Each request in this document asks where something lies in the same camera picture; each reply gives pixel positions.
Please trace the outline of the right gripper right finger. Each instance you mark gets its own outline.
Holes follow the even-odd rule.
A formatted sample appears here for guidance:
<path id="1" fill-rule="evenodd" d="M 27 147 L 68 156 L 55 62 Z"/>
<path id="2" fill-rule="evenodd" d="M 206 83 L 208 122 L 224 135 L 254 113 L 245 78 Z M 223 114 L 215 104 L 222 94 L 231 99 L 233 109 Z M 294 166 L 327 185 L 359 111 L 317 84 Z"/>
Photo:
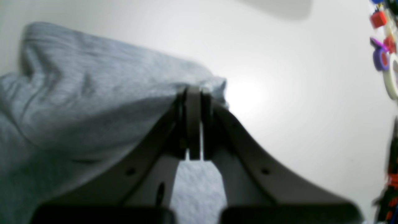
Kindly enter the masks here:
<path id="1" fill-rule="evenodd" d="M 209 91 L 194 88 L 205 161 L 221 174 L 227 207 L 220 224 L 361 224 L 350 200 L 296 174 L 266 152 Z"/>

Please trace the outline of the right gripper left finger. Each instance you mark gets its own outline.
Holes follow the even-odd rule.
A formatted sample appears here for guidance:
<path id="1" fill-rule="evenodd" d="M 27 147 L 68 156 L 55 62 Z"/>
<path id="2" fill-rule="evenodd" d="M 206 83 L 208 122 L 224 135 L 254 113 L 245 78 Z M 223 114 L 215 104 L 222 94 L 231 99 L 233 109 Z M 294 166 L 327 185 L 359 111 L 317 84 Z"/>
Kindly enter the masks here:
<path id="1" fill-rule="evenodd" d="M 32 224 L 176 224 L 169 209 L 178 165 L 188 151 L 186 101 L 181 89 L 171 108 L 141 143 L 82 186 L 41 205 Z"/>

